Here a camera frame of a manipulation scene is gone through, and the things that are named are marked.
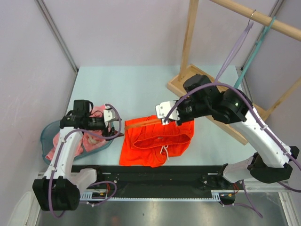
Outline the orange shorts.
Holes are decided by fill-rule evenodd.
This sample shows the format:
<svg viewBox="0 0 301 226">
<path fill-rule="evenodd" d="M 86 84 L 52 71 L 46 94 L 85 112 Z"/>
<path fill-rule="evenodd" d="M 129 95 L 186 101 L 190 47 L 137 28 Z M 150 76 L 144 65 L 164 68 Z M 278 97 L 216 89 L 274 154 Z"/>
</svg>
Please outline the orange shorts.
<svg viewBox="0 0 301 226">
<path fill-rule="evenodd" d="M 125 140 L 119 164 L 142 165 L 152 168 L 163 165 L 170 157 L 181 156 L 189 147 L 194 136 L 194 121 L 177 126 L 156 123 L 143 127 L 132 126 L 142 122 L 154 122 L 156 115 L 125 121 Z"/>
</svg>

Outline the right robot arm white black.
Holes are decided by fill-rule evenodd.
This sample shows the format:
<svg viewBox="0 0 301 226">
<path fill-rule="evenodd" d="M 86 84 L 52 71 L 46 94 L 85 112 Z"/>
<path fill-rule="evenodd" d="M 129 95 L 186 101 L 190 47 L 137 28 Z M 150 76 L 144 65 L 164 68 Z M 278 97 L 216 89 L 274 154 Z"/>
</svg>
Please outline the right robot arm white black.
<svg viewBox="0 0 301 226">
<path fill-rule="evenodd" d="M 228 189 L 239 180 L 254 178 L 266 184 L 283 184 L 293 172 L 291 162 L 299 165 L 299 149 L 283 143 L 260 117 L 252 101 L 239 89 L 211 82 L 206 75 L 196 74 L 184 83 L 186 94 L 172 101 L 167 118 L 177 125 L 196 118 L 212 116 L 241 133 L 254 148 L 246 160 L 223 165 L 217 184 Z"/>
</svg>

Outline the orange plastic hanger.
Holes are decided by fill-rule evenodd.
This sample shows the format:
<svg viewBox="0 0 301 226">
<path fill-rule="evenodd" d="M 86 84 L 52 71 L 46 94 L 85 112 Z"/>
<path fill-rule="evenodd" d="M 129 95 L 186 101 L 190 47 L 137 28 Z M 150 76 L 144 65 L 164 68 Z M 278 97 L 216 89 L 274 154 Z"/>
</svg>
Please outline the orange plastic hanger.
<svg viewBox="0 0 301 226">
<path fill-rule="evenodd" d="M 153 120 L 149 120 L 149 121 L 142 121 L 142 122 L 138 122 L 135 124 L 127 125 L 127 126 L 125 126 L 125 130 L 129 130 L 132 128 L 138 128 L 138 127 L 145 127 L 145 126 L 150 126 L 150 125 L 156 125 L 156 124 L 161 124 L 161 120 L 153 119 Z"/>
</svg>

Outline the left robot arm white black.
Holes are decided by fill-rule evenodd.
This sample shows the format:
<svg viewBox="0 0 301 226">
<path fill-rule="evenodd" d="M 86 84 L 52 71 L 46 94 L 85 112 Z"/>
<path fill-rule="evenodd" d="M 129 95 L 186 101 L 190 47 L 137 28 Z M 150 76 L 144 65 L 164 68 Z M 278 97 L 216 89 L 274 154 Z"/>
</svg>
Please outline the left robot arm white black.
<svg viewBox="0 0 301 226">
<path fill-rule="evenodd" d="M 76 210 L 81 194 L 90 186 L 99 188 L 104 177 L 96 169 L 85 168 L 71 176 L 77 148 L 85 133 L 111 141 L 121 135 L 112 127 L 112 122 L 121 122 L 120 115 L 111 104 L 105 104 L 101 116 L 92 116 L 93 103 L 75 100 L 73 109 L 60 120 L 58 145 L 51 163 L 42 178 L 35 179 L 32 189 L 43 211 Z"/>
</svg>

